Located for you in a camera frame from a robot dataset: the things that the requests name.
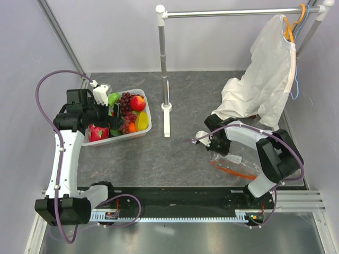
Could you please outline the red yellow apple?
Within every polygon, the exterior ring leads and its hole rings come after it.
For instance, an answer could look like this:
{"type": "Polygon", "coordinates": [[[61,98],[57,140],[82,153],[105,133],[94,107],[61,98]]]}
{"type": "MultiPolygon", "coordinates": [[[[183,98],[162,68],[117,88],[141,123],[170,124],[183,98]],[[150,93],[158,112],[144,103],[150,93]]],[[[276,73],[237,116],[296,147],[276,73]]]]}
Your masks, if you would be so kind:
{"type": "Polygon", "coordinates": [[[146,102],[141,96],[134,96],[130,100],[130,107],[133,111],[141,112],[146,107],[146,102]]]}

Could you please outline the clear zip top bag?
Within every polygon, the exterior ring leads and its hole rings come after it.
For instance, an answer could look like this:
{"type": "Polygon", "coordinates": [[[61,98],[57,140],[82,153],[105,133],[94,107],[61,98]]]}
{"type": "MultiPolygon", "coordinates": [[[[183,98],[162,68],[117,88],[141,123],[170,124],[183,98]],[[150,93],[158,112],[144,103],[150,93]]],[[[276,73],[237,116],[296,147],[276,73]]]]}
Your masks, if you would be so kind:
{"type": "Polygon", "coordinates": [[[242,179],[254,180],[259,175],[258,169],[247,169],[246,165],[242,163],[242,157],[237,155],[221,156],[217,154],[209,160],[209,164],[220,171],[242,179]]]}

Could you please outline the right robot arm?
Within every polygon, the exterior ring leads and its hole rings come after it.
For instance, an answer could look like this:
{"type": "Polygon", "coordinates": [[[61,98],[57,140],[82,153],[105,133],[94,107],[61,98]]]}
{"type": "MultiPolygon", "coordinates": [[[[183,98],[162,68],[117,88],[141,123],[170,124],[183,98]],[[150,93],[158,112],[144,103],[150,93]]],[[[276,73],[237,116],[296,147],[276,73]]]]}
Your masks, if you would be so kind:
{"type": "Polygon", "coordinates": [[[207,117],[204,124],[210,131],[204,142],[207,150],[226,156],[235,141],[257,151],[262,172],[245,187],[242,200],[248,208],[257,207],[262,196],[304,166],[300,152],[284,129],[268,132],[235,118],[222,120],[216,114],[207,117]]]}

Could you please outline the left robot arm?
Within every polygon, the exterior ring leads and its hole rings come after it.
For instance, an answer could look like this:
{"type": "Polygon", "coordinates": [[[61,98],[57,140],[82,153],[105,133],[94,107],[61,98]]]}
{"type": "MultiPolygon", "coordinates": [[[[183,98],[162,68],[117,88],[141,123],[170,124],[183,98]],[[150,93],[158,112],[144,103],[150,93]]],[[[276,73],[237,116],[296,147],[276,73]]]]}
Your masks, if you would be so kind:
{"type": "Polygon", "coordinates": [[[50,183],[35,211],[50,225],[87,224],[97,206],[111,208],[116,203],[113,185],[107,181],[92,184],[80,193],[77,188],[79,153],[90,125],[119,128],[118,107],[109,115],[108,85],[89,89],[70,89],[67,103],[52,121],[55,131],[55,158],[50,183]]]}

